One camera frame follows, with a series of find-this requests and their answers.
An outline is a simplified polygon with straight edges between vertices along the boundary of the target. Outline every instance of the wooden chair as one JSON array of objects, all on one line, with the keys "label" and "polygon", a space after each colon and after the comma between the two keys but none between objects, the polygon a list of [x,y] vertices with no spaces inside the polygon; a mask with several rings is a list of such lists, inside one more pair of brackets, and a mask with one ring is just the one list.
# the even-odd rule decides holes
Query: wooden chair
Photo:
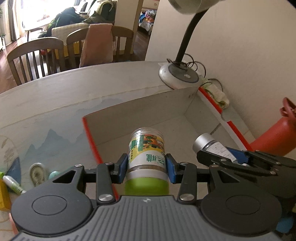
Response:
[{"label": "wooden chair", "polygon": [[41,50],[47,50],[47,49],[51,50],[51,56],[52,56],[51,57],[52,58],[52,61],[51,61],[52,63],[50,63],[49,54],[46,51],[45,59],[46,59],[48,75],[53,74],[53,73],[57,73],[57,59],[56,59],[56,55],[55,55],[55,49],[58,50],[60,71],[62,72],[62,71],[65,70],[65,58],[64,58],[64,44],[63,44],[63,41],[58,39],[58,38],[53,38],[53,37],[46,37],[46,38],[36,39],[36,40],[24,43],[24,44],[16,47],[14,50],[12,50],[7,55],[7,61],[8,61],[9,67],[11,69],[12,75],[13,75],[17,85],[21,85],[22,82],[21,82],[19,74],[17,72],[14,60],[19,58],[20,67],[21,67],[21,70],[22,70],[22,75],[24,77],[25,83],[27,83],[28,80],[27,80],[24,64],[22,62],[22,56],[26,55],[26,62],[27,62],[28,72],[29,72],[30,80],[32,81],[33,80],[33,74],[32,74],[32,70],[31,70],[31,67],[30,67],[30,61],[29,61],[28,54],[32,52],[33,64],[34,64],[36,78],[39,79],[36,56],[35,56],[34,52],[39,50],[39,60],[40,60],[41,72],[42,72],[42,76],[44,77],[45,72],[44,72],[44,66],[43,66],[43,59],[42,59],[42,55],[41,55]]},{"label": "wooden chair", "polygon": [[[76,30],[73,33],[69,34],[67,37],[68,55],[69,55],[71,67],[73,69],[78,68],[78,66],[76,65],[76,61],[75,61],[74,43],[79,42],[79,55],[78,56],[81,56],[81,51],[82,51],[82,42],[81,41],[85,39],[87,31],[88,31],[88,28],[79,29],[79,30]],[[133,43],[133,31],[128,28],[124,28],[124,27],[120,27],[120,26],[112,26],[111,32],[113,35],[113,41],[117,42],[116,55],[114,56],[115,62],[119,61],[120,38],[121,37],[126,38],[126,45],[125,45],[124,54],[123,54],[124,61],[129,60],[131,46]]]}]

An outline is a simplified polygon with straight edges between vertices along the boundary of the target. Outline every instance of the lamp base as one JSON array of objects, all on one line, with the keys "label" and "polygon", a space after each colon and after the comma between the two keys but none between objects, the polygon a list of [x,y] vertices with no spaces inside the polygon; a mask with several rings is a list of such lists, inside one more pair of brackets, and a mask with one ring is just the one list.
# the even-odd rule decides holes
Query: lamp base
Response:
[{"label": "lamp base", "polygon": [[191,68],[179,68],[172,63],[164,64],[159,70],[161,80],[172,89],[199,87],[203,78]]}]

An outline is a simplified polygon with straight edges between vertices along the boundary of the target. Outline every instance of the red handle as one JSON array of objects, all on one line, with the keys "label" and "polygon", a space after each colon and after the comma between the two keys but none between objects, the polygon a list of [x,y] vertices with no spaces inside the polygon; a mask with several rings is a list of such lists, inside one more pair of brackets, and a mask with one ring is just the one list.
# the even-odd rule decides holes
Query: red handle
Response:
[{"label": "red handle", "polygon": [[283,105],[284,107],[280,109],[281,115],[289,117],[296,124],[296,105],[287,97],[283,99]]}]

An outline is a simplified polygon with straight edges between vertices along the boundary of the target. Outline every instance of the jar with green lid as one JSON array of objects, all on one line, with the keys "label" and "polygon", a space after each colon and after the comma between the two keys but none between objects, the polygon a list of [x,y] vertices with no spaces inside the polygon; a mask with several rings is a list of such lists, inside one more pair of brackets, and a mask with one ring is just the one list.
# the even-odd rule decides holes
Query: jar with green lid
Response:
[{"label": "jar with green lid", "polygon": [[131,135],[125,195],[163,196],[169,194],[163,135],[144,127]]}]

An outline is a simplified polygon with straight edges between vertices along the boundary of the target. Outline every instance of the pink cloth on chair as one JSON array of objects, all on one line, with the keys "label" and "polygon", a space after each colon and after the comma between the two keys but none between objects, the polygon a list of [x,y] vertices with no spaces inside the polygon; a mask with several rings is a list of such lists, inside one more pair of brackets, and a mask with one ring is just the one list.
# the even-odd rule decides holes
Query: pink cloth on chair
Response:
[{"label": "pink cloth on chair", "polygon": [[113,61],[112,24],[91,24],[86,34],[79,68]]}]

